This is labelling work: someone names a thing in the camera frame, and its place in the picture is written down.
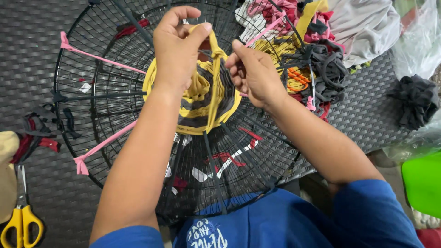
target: plastic bag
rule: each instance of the plastic bag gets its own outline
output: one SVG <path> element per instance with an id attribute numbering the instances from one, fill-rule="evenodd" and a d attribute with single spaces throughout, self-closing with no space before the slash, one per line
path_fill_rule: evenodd
<path id="1" fill-rule="evenodd" d="M 441 150 L 441 110 L 434 114 L 425 127 L 412 131 L 404 141 L 383 148 L 386 156 L 396 162 L 425 157 L 439 150 Z"/>
<path id="2" fill-rule="evenodd" d="M 429 79 L 441 63 L 441 19 L 437 0 L 426 0 L 405 28 L 392 47 L 395 74 L 398 79 L 415 74 Z"/>

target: yellow-handled scissors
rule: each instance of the yellow-handled scissors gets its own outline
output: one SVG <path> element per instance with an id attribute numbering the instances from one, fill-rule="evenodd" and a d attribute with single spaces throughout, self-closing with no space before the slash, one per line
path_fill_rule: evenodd
<path id="1" fill-rule="evenodd" d="M 29 243 L 29 225 L 32 222 L 35 222 L 38 226 L 38 236 L 31 244 Z M 17 248 L 23 246 L 25 248 L 34 247 L 40 241 L 44 230 L 43 223 L 32 213 L 30 206 L 27 204 L 25 167 L 22 165 L 19 165 L 17 169 L 17 206 L 14 208 L 12 217 L 0 236 L 4 248 L 13 248 L 6 239 L 6 232 L 11 228 L 15 228 L 17 232 Z"/>

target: fingernail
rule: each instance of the fingernail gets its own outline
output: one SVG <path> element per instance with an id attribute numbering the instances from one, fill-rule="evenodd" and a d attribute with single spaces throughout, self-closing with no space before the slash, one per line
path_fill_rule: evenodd
<path id="1" fill-rule="evenodd" d="M 239 40 L 233 40 L 232 46 L 233 46 L 233 49 L 238 49 L 241 46 L 243 46 L 243 44 Z"/>
<path id="2" fill-rule="evenodd" d="M 202 26 L 204 26 L 204 28 L 205 28 L 207 31 L 211 31 L 211 29 L 213 28 L 213 27 L 211 26 L 211 23 L 202 23 Z"/>

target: scissor blade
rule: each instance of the scissor blade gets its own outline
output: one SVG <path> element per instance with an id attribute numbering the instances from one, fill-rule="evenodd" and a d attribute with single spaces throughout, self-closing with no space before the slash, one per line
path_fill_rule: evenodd
<path id="1" fill-rule="evenodd" d="M 27 205 L 25 167 L 22 165 L 17 166 L 17 205 Z"/>

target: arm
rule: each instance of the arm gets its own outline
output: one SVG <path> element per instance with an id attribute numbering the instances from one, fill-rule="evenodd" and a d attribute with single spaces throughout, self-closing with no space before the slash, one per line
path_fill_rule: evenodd
<path id="1" fill-rule="evenodd" d="M 178 23 L 200 14 L 189 6 L 173 8 L 154 31 L 155 86 L 106 180 L 90 243 L 124 227 L 145 225 L 159 229 L 155 207 L 173 145 L 182 94 L 196 70 L 198 47 L 211 31 L 210 24 L 201 25 L 188 35 L 191 26 Z"/>
<path id="2" fill-rule="evenodd" d="M 343 185 L 362 179 L 384 180 L 352 140 L 286 93 L 268 54 L 236 41 L 233 50 L 226 67 L 230 68 L 236 87 L 247 93 L 255 106 L 270 113 L 281 131 L 327 181 Z"/>

